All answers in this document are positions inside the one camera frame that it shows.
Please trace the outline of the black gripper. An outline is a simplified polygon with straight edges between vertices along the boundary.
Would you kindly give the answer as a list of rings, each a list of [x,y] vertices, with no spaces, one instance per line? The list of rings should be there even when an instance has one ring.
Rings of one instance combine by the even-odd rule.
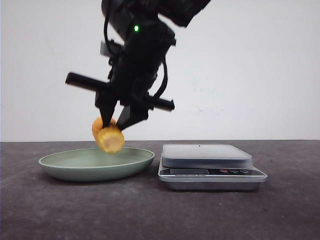
[[[157,78],[160,65],[164,65],[170,46],[176,44],[175,33],[164,23],[151,25],[133,24],[129,27],[124,44],[113,40],[100,44],[100,53],[109,58],[111,70],[109,82],[96,80],[70,72],[66,84],[94,92],[103,92],[111,99],[98,99],[96,106],[102,119],[102,126],[110,125],[117,101],[123,109],[116,126],[123,131],[149,117],[149,109],[159,108],[172,111],[172,100],[161,99],[160,95],[168,83],[168,71],[158,91],[149,95],[148,90]]]

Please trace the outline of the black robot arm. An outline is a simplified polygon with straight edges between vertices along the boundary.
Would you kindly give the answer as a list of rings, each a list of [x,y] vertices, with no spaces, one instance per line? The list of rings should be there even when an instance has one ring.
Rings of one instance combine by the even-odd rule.
[[[172,111],[174,102],[161,98],[168,79],[154,95],[149,89],[160,66],[166,66],[166,54],[176,44],[175,33],[159,15],[179,27],[187,27],[193,17],[208,5],[206,0],[104,0],[101,11],[104,28],[111,26],[123,44],[105,38],[102,55],[111,67],[107,81],[77,73],[68,73],[65,82],[95,92],[95,106],[101,119],[97,129],[115,127],[124,130],[144,121],[154,108]]]

